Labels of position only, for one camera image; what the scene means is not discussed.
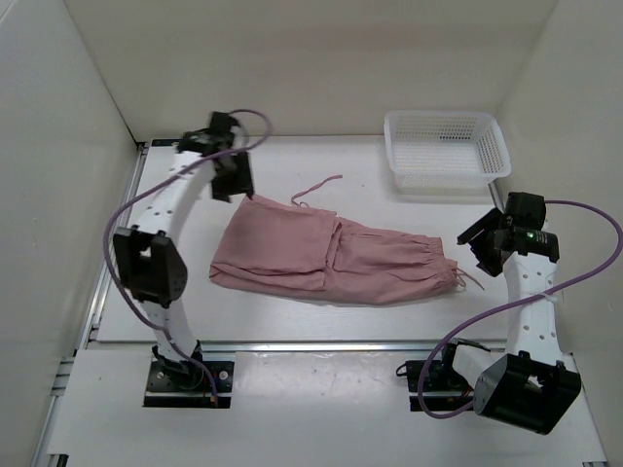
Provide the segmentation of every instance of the white enclosure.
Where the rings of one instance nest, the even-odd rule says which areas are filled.
[[[380,366],[404,358],[395,352],[430,348],[460,321],[503,303],[503,279],[485,278],[485,292],[468,287],[414,304],[418,317],[407,307],[318,307],[232,296],[208,286],[200,271],[189,288],[189,319],[205,348],[238,350],[242,376],[233,415],[216,415],[224,434],[214,432],[210,413],[139,410],[141,372],[153,339],[114,292],[93,293],[107,290],[99,273],[109,213],[139,184],[147,188],[162,179],[159,170],[172,157],[166,143],[139,157],[132,137],[148,143],[179,137],[204,125],[212,110],[254,108],[274,121],[279,137],[252,155],[258,190],[286,201],[294,190],[339,171],[345,179],[310,195],[310,204],[371,227],[440,235],[448,256],[469,272],[478,273],[475,261],[453,245],[454,237],[497,199],[484,191],[440,202],[393,191],[381,137],[387,111],[488,112],[497,118],[513,166],[499,183],[504,195],[575,199],[622,221],[622,18],[620,0],[0,0],[0,464],[20,467],[35,459],[48,465],[49,452],[69,454],[69,467],[95,465],[94,458],[101,465],[170,465],[171,454],[164,453],[170,450],[162,445],[169,440],[176,452],[196,449],[176,456],[178,465],[202,459],[224,465],[232,449],[238,464],[228,462],[237,465],[277,465],[288,458],[301,465],[365,465],[370,459],[382,465],[391,447],[404,455],[387,462],[393,465],[415,465],[419,458],[438,465],[511,459],[515,464],[507,465],[567,466],[606,457],[623,465],[623,292],[617,280],[623,260],[560,297],[561,345],[572,352],[568,359],[582,375],[584,391],[565,424],[545,438],[516,438],[510,428],[471,415],[447,425],[410,418],[401,412],[408,405],[406,389],[393,385]],[[261,130],[248,122],[253,133]],[[209,264],[234,208],[198,203],[180,244],[186,257],[195,254],[193,268]],[[592,268],[614,247],[606,223],[576,211],[548,209],[549,228],[561,241],[560,280]],[[253,308],[249,315],[245,307]],[[500,316],[466,335],[500,343],[504,330]],[[240,352],[320,352],[323,345],[378,350],[376,360],[363,352],[325,359],[326,368],[347,375],[359,369],[370,386],[362,390],[352,379],[334,386],[325,374],[314,390],[275,385],[262,365],[287,382],[296,375],[288,373],[292,362],[311,368],[318,357]],[[77,363],[62,396],[58,378],[55,383],[58,362],[74,349]],[[334,392],[325,400],[317,393],[324,394],[326,385]],[[353,400],[342,404],[340,391]],[[381,403],[369,404],[365,394]],[[310,403],[293,402],[298,395]],[[266,407],[254,407],[249,396]],[[292,412],[271,418],[268,409],[277,401],[292,404]],[[357,401],[362,412],[354,412]],[[288,417],[294,414],[309,419],[297,424]],[[243,430],[241,420],[252,415],[255,424]],[[128,417],[135,430],[118,431]],[[361,431],[348,425],[348,417]],[[44,425],[49,430],[35,456]],[[328,426],[337,430],[334,437],[318,435]],[[419,443],[410,445],[402,429],[412,430]],[[278,450],[279,433],[290,450]],[[237,435],[243,446],[232,443]],[[86,449],[85,440],[98,436],[100,444]],[[340,436],[343,444],[335,441]],[[449,437],[466,451],[450,449],[439,457],[433,447]],[[155,439],[158,448],[147,454]],[[261,446],[276,450],[251,455]],[[349,457],[343,449],[354,446],[363,451]],[[425,449],[421,457],[409,451],[415,447]],[[136,457],[124,456],[130,448]],[[316,457],[317,449],[327,450]]]

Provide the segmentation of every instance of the drawstring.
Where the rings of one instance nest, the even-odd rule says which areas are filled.
[[[343,178],[342,175],[333,175],[332,177],[326,178],[325,180],[323,180],[322,182],[318,183],[317,185],[312,186],[308,190],[305,190],[304,192],[301,192],[301,193],[297,193],[296,195],[294,195],[290,199],[290,202],[292,203],[293,206],[310,207],[306,202],[304,202],[304,201],[296,202],[294,199],[300,198],[300,197],[304,197],[307,193],[311,193],[311,192],[317,190],[318,188],[320,188],[325,183],[327,183],[327,182],[329,182],[331,180],[338,180],[340,178]]]
[[[478,287],[480,287],[481,289],[485,290],[485,288],[483,287],[483,284],[478,282],[478,280],[474,276],[468,274],[463,269],[457,268],[456,275],[457,275],[458,285],[460,285],[461,287],[467,287],[467,282],[465,282],[465,279],[463,279],[463,276],[465,276],[465,277],[469,277],[471,280],[473,280],[474,283],[476,283],[478,285]]]

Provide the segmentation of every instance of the pink pants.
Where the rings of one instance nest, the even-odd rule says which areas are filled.
[[[260,196],[234,214],[210,279],[249,292],[367,305],[434,296],[462,280],[441,238],[370,229]]]

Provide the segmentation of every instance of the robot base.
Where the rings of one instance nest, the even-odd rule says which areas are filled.
[[[158,360],[152,361],[149,369],[143,407],[228,409],[232,404],[229,394],[234,383],[234,362],[207,361],[204,364],[216,381],[218,407],[215,407],[210,395],[210,384],[203,374],[199,374],[196,381],[185,386],[176,381],[175,377],[170,377],[165,366]]]

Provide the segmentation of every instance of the white wall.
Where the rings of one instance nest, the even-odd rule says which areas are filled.
[[[144,140],[235,107],[277,134],[381,134],[400,108],[493,112],[556,0],[65,2]]]
[[[595,204],[623,222],[623,2],[560,2],[498,115],[513,174],[504,191]],[[548,209],[560,280],[606,258],[615,234],[595,215]],[[568,289],[560,333],[575,354],[613,465],[623,465],[623,259]]]
[[[0,465],[29,462],[134,157],[61,0],[17,0],[0,20]]]

